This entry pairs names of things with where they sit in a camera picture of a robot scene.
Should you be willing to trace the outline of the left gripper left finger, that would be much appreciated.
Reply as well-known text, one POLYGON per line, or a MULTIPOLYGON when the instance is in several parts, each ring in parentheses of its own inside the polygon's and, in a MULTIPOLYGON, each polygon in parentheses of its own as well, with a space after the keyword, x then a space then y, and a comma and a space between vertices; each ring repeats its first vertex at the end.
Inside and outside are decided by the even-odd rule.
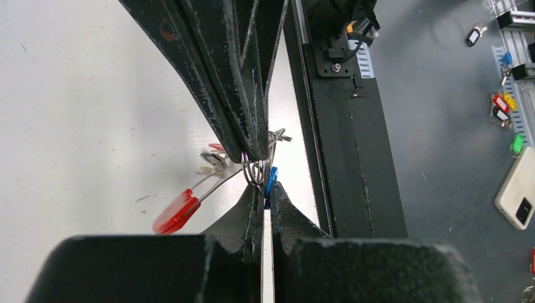
POLYGON ((28 302, 260 302, 258 190, 197 235, 87 235, 49 255, 28 302))

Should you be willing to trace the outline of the grey red keyring holder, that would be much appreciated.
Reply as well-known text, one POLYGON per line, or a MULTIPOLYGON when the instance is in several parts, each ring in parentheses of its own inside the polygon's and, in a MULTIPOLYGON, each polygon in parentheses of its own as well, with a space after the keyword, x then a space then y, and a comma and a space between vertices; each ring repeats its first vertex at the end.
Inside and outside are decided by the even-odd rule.
POLYGON ((155 219, 152 231, 156 235, 169 235, 180 230, 197 212, 206 198, 211 196, 224 183, 243 173, 248 185, 259 191, 264 198, 265 187, 273 167, 276 144, 279 141, 291 142, 292 138, 285 135, 285 129, 268 132, 268 158, 252 161, 242 153, 240 161, 230 160, 227 151, 217 151, 210 147, 203 149, 200 157, 208 163, 207 167, 214 167, 216 172, 210 175, 200 175, 202 178, 192 187, 180 193, 155 219))

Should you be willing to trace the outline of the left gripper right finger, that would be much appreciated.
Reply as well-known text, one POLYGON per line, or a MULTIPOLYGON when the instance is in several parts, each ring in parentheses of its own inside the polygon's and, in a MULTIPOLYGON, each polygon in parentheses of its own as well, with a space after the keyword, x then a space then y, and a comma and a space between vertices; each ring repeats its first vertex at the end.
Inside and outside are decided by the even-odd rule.
POLYGON ((479 302, 476 280, 445 244, 336 239, 271 186, 276 302, 479 302))

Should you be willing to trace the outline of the red tag key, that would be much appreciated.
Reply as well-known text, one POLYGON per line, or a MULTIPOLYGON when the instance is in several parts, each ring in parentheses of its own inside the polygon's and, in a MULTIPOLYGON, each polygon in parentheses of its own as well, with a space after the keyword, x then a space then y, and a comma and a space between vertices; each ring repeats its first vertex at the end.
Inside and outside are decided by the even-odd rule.
POLYGON ((223 146, 220 143, 210 143, 208 146, 211 149, 217 150, 219 152, 224 152, 225 151, 225 149, 223 148, 223 146))

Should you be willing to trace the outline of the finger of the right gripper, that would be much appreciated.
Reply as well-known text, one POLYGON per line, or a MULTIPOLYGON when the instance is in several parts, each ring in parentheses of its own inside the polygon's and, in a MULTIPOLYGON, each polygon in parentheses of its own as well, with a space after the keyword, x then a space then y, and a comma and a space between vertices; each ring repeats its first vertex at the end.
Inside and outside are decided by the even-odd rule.
POLYGON ((268 94, 288 1, 181 1, 215 97, 208 119, 230 158, 268 157, 268 94))
POLYGON ((240 99, 228 98, 216 78, 187 1, 122 1, 121 4, 180 75, 231 161, 246 152, 240 99))

